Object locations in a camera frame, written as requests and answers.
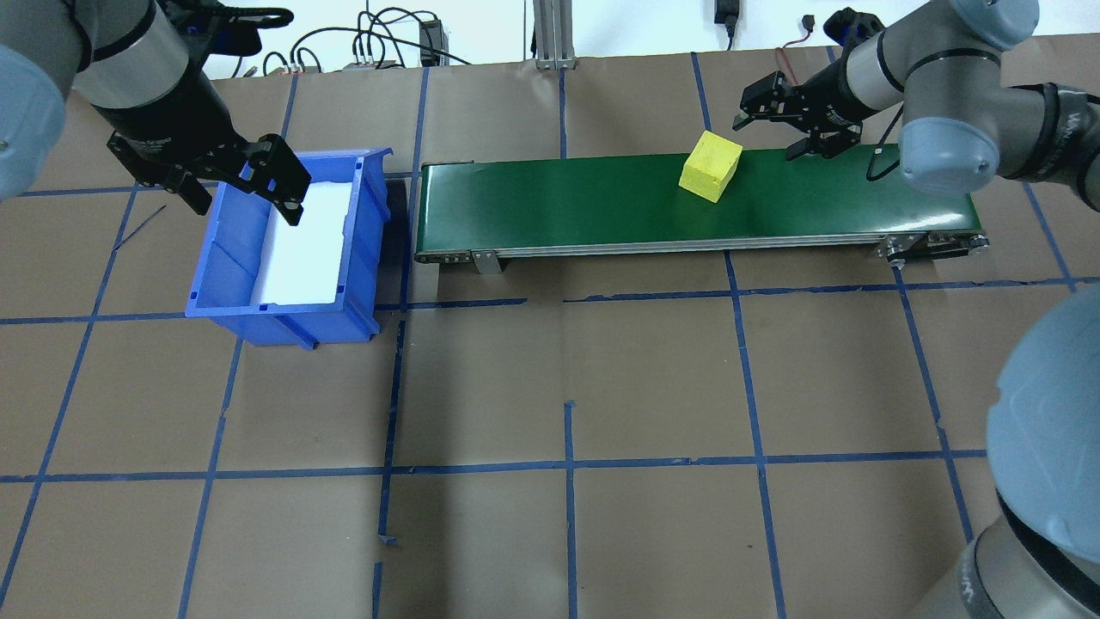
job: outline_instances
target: green conveyor belt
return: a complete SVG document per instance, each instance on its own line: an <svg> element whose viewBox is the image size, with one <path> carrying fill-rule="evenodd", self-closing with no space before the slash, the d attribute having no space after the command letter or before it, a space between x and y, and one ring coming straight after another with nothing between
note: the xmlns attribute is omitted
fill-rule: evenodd
<svg viewBox="0 0 1100 619"><path fill-rule="evenodd" d="M718 203L676 185L686 154L429 165L416 257L840 244L981 230L969 196L917 192L898 172L867 181L872 148L793 162L783 150L745 151ZM880 161L897 156L888 146Z"/></svg>

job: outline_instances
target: brown paper floor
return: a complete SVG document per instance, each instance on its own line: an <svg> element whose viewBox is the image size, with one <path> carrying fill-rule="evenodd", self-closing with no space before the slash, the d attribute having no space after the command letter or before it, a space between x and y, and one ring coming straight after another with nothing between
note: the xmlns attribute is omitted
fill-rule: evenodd
<svg viewBox="0 0 1100 619"><path fill-rule="evenodd" d="M1007 82L1100 91L1098 48L1028 41ZM683 152L704 126L785 146L727 129L772 63L217 87L249 137L392 146L415 203L426 162ZM1100 214L1000 179L975 195L988 253L900 275L866 247L406 270L392 224L373 342L241 346L182 318L206 220L131 190L68 112L0 205L4 619L895 616L997 516L985 416L1015 341L1100 275Z"/></svg>

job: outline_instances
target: yellow cube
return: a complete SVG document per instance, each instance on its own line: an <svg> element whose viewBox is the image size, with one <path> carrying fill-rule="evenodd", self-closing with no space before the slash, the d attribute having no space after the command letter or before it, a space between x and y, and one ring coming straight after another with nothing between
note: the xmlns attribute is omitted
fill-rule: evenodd
<svg viewBox="0 0 1100 619"><path fill-rule="evenodd" d="M704 131L695 148L692 150L684 170L680 175L680 186L713 202L722 197L726 185L737 170L741 158L740 144Z"/></svg>

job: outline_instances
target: black cable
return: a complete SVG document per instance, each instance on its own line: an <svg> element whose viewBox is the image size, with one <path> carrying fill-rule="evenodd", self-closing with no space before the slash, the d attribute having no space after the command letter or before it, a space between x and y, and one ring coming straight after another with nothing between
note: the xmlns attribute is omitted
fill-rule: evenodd
<svg viewBox="0 0 1100 619"><path fill-rule="evenodd" d="M267 75L267 60L270 60L272 56L277 56L279 62L283 63L283 66L290 65L290 63L286 62L286 56L284 56L283 54L279 54L278 52L267 52L267 55L264 56L264 64L261 65L262 68L264 69L264 75Z"/></svg>
<svg viewBox="0 0 1100 619"><path fill-rule="evenodd" d="M364 64L364 65L366 64L367 54L366 51L363 49L363 36L362 36L363 34L367 35L366 37L367 43L371 42L371 36L375 36L378 38L378 43L382 45L382 55L378 56L378 62L376 66L381 66L382 63L386 60L386 40L382 38L381 36L377 35L377 33L374 32L360 32L358 35L355 35L355 38L352 40L351 54L352 56L355 57L355 64Z"/></svg>
<svg viewBox="0 0 1100 619"><path fill-rule="evenodd" d="M310 36L315 35L315 34L320 34L322 32L355 32L355 33L359 33L359 32L362 32L362 31L360 31L356 27L348 27L348 26L343 26L343 25L330 25L330 26L327 26L327 27L319 27L317 30L312 30L310 32L307 32L306 34L301 35L300 38L298 38L297 41L295 41L294 46L290 47L292 53L295 52L295 51L297 51L298 46L301 45L301 43L306 38L309 38ZM447 56L448 58L451 58L452 60L462 63L464 65L469 65L470 64L469 62L463 60L462 58L455 56L454 54L451 54L449 52L444 52L442 49L436 49L436 48L432 48L432 47L428 47L427 45L420 45L419 43L414 43L411 41L405 41L404 38L397 38L397 37L394 37L394 36L387 36L385 34L378 34L377 32L374 33L374 36L380 36L382 38L386 38L386 40L393 41L394 43L404 43L406 45L411 45L413 47L418 47L420 49L427 49L429 52L433 52L436 54L439 54L440 56Z"/></svg>
<svg viewBox="0 0 1100 619"><path fill-rule="evenodd" d="M298 66L301 67L302 73L306 71L306 63L305 60L301 59L302 52L306 52L310 56L314 56L314 64L317 65L317 73L324 73L323 70L321 70L321 59L317 57L317 54L315 54L312 49L310 49L309 47L298 47Z"/></svg>
<svg viewBox="0 0 1100 619"><path fill-rule="evenodd" d="M889 137L890 133L893 131L894 124L898 124L898 119L901 118L901 112L904 109L905 106L901 106L900 108L898 108L898 113L894 114L894 119L890 121L890 125L887 126L887 130L882 133L882 136L879 137L879 143L875 144L875 152L871 153L871 159L867 162L867 179L870 180L871 183L884 178L887 174L893 172L901 163L901 157L899 157L898 161L888 165L887 168L883 169L882 172L879 172L878 174L873 173L875 162L878 161L879 155L882 154L882 145L887 143L887 137Z"/></svg>
<svg viewBox="0 0 1100 619"><path fill-rule="evenodd" d="M397 18L396 20L389 21L389 22L383 22L383 21L381 21L382 20L382 14L385 13L385 12L387 12L387 11L397 11L397 12L404 13L405 16L413 18L414 20L416 20L416 23L418 23L420 25L420 30L422 30L424 33L425 33L425 35L428 37L428 46L429 47L435 47L436 46L436 42L431 40L431 31L428 30L428 24L424 23L424 20L421 20L420 18L417 16L417 12L419 12L419 11L407 11L405 9L402 9L400 7L386 7L385 9L383 9L383 10L381 10L381 11L378 11L376 13L376 15L377 15L377 18L380 20L378 23L382 23L382 24L396 23L396 22L405 19L405 18Z"/></svg>
<svg viewBox="0 0 1100 619"><path fill-rule="evenodd" d="M366 16L371 18L371 25L369 25L365 31L363 30L363 15L366 15ZM378 19L378 15L376 13L372 13L370 11L360 11L359 15L356 15L356 18L355 18L356 30L359 32L361 32L361 33L366 34L366 52L371 56L374 55L374 51L371 48L371 36L372 35L380 36L380 37L382 36L381 34L376 34L374 32L374 24L375 23L380 23L382 25L382 27L384 27L386 30L386 34L388 34L391 36L391 38L394 36L394 32L392 30L389 30L389 25L386 24L386 23L382 23L382 21ZM355 38L358 41L362 41L362 36L363 36L363 34L358 34L358 35L355 35ZM397 52L397 64L399 64L402 66L405 66L405 56L402 55L402 48L398 47L397 45L394 45L394 49ZM385 57L385 51L386 51L386 42L382 41L383 57ZM381 67L381 66L382 66L382 60L378 60L378 63L375 65L375 68Z"/></svg>
<svg viewBox="0 0 1100 619"><path fill-rule="evenodd" d="M242 9L239 7L208 7L199 0L172 0L176 4L204 15L226 18L266 18L255 23L256 27L283 27L294 21L294 12L282 7Z"/></svg>

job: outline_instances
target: robotic arm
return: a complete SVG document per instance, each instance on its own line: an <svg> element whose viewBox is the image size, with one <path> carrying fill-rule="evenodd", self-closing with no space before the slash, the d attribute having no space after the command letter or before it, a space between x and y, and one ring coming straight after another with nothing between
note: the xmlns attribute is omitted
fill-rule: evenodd
<svg viewBox="0 0 1100 619"><path fill-rule="evenodd" d="M1001 53L1031 36L1036 0L933 0L793 86L782 71L745 89L740 129L787 122L788 148L836 156L862 121L904 101L901 172L915 189L975 191L993 175L1072 187L1100 210L1100 98L1056 84L1002 88Z"/></svg>
<svg viewBox="0 0 1100 619"><path fill-rule="evenodd" d="M309 173L279 135L249 142L238 134L202 73L213 38L237 25L226 16L238 10L179 3L208 15L198 44L177 34L155 0L0 0L0 199L37 177L75 88L114 128L108 148L142 185L179 194L205 214L210 195L199 178L222 180L297 224ZM254 43L240 55L256 53Z"/></svg>

